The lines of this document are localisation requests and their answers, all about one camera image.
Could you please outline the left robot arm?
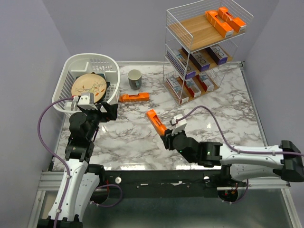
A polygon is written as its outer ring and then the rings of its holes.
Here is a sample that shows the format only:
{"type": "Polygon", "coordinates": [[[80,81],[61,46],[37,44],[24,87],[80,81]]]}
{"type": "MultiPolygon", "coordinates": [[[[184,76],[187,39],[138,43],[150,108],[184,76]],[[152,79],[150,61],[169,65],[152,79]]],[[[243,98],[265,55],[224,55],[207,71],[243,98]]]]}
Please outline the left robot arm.
{"type": "Polygon", "coordinates": [[[99,124],[117,119],[118,104],[101,102],[91,110],[82,105],[79,109],[69,118],[70,136],[65,157],[59,158],[65,168],[57,197],[47,218],[39,219],[39,228],[83,227],[82,220],[89,200],[94,190],[105,183],[104,167],[89,161],[99,124]]]}

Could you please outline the purple silver toothpaste box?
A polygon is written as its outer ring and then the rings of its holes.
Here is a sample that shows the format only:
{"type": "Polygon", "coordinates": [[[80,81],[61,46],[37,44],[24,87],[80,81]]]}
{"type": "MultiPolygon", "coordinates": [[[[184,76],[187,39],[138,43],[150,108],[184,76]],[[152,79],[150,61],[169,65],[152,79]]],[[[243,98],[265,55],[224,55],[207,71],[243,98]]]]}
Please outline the purple silver toothpaste box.
{"type": "Polygon", "coordinates": [[[178,71],[180,76],[182,76],[182,78],[188,80],[196,75],[194,68],[188,64],[188,62],[183,58],[183,56],[178,50],[167,49],[166,57],[178,71]]]}
{"type": "Polygon", "coordinates": [[[227,54],[218,44],[207,47],[206,51],[217,65],[222,65],[228,60],[227,54]]]}
{"type": "Polygon", "coordinates": [[[187,72],[193,72],[195,70],[203,72],[210,68],[210,62],[200,51],[188,54],[186,49],[182,47],[179,52],[184,59],[184,63],[187,64],[187,72]]]}

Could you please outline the orange toothpaste box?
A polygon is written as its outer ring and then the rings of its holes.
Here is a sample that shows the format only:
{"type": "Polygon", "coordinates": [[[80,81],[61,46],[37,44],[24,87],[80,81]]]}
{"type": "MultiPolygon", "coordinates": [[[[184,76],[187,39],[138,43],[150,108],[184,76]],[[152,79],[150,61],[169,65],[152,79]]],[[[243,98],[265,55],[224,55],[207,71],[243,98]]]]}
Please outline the orange toothpaste box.
{"type": "Polygon", "coordinates": [[[234,17],[232,14],[229,13],[229,9],[227,7],[220,7],[218,8],[218,15],[227,22],[234,31],[237,33],[243,32],[247,28],[247,24],[239,17],[234,17]]]}
{"type": "Polygon", "coordinates": [[[135,95],[130,94],[122,94],[119,97],[119,101],[122,103],[126,102],[140,102],[140,101],[149,101],[150,94],[149,93],[138,93],[135,95]]]}
{"type": "Polygon", "coordinates": [[[221,21],[221,17],[215,10],[206,11],[205,16],[223,38],[229,38],[233,35],[233,28],[227,22],[221,21]]]}
{"type": "Polygon", "coordinates": [[[167,130],[167,127],[158,118],[156,112],[152,109],[152,110],[149,110],[146,113],[146,115],[147,115],[149,121],[151,122],[151,124],[153,125],[154,129],[158,133],[158,135],[164,136],[165,131],[167,130]]]}

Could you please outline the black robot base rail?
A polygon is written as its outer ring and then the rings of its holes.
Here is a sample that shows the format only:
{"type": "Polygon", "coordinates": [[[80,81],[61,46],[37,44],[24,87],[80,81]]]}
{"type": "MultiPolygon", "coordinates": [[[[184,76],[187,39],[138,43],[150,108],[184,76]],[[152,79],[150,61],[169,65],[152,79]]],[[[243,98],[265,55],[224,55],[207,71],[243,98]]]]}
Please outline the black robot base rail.
{"type": "Polygon", "coordinates": [[[235,181],[229,167],[219,170],[118,170],[107,171],[102,165],[90,164],[86,172],[99,177],[99,186],[109,184],[105,190],[96,190],[93,200],[106,194],[110,198],[216,198],[224,189],[245,187],[235,181]]]}

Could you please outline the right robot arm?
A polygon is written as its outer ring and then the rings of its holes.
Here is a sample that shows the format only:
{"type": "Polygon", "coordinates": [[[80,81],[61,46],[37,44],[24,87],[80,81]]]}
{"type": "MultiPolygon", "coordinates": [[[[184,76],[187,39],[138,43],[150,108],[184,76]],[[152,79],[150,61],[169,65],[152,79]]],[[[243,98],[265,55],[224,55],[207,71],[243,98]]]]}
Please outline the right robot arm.
{"type": "Polygon", "coordinates": [[[228,170],[219,173],[224,186],[251,178],[280,177],[288,182],[303,182],[303,154],[288,140],[268,147],[231,146],[219,142],[198,142],[187,137],[185,131],[172,134],[170,129],[161,136],[168,150],[176,150],[189,163],[228,170]]]}

